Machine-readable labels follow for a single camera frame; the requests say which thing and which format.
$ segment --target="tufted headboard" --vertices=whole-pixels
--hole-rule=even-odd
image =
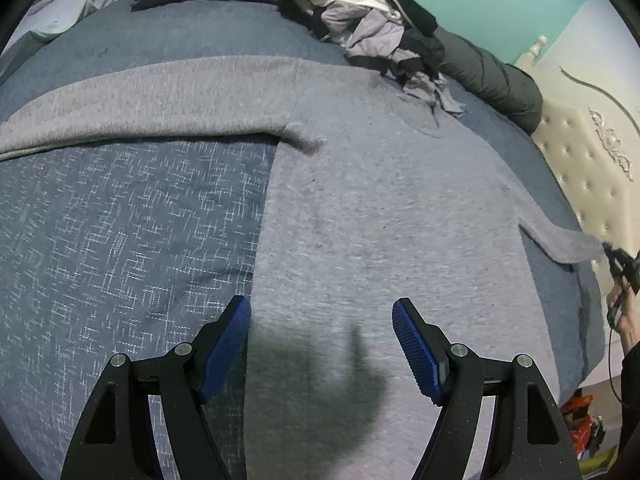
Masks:
[[[583,230],[635,255],[640,249],[640,127],[629,111],[633,108],[615,88],[607,88],[605,74],[590,67],[562,66],[553,72],[537,68],[536,57],[545,43],[541,36],[516,62],[535,79],[544,99],[532,140]],[[603,256],[592,266],[605,312],[605,296],[612,287],[609,264]],[[622,348],[614,334],[614,375],[620,373],[621,362]],[[605,360],[584,385],[606,378]]]

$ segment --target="blue gripper pad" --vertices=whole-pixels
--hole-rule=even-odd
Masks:
[[[404,356],[409,362],[409,367],[414,373],[415,382],[418,383],[420,392],[435,404],[439,404],[444,394],[438,380],[438,365],[400,301],[394,303],[391,319],[394,332],[396,332]]]
[[[250,323],[251,304],[242,298],[205,361],[204,377],[198,390],[202,402],[208,402],[211,396],[222,392],[231,365],[249,333]]]

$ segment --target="blue bedsheet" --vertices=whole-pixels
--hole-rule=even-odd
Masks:
[[[130,12],[116,2],[73,27],[0,87],[0,121],[62,85],[149,63],[257,54],[346,64],[275,7],[192,1]],[[510,163],[557,224],[566,200],[521,130],[452,83],[462,122]],[[190,340],[232,294],[250,295],[273,139],[170,139],[62,148],[0,162],[0,416],[45,479],[58,478],[75,424],[109,356]],[[560,376],[582,367],[570,269],[530,240],[532,273]],[[234,478],[244,478],[244,361],[207,407]],[[158,403],[154,425],[162,425]],[[176,478],[166,436],[166,478]]]

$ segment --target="headboard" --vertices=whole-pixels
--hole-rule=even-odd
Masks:
[[[635,255],[640,249],[640,127],[629,104],[604,74],[589,66],[536,67],[541,36],[516,66],[543,95],[542,120],[532,140],[571,204],[585,232]],[[612,287],[606,257],[592,262],[606,312]],[[622,348],[614,333],[612,373],[620,373]],[[583,385],[608,378],[605,359]]]

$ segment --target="person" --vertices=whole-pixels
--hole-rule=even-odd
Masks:
[[[621,401],[622,430],[618,458],[602,480],[640,479],[640,322],[635,308],[636,295],[626,280],[617,281],[607,295],[607,306],[612,308],[621,294],[622,315],[615,327],[620,334],[624,359],[622,361]]]

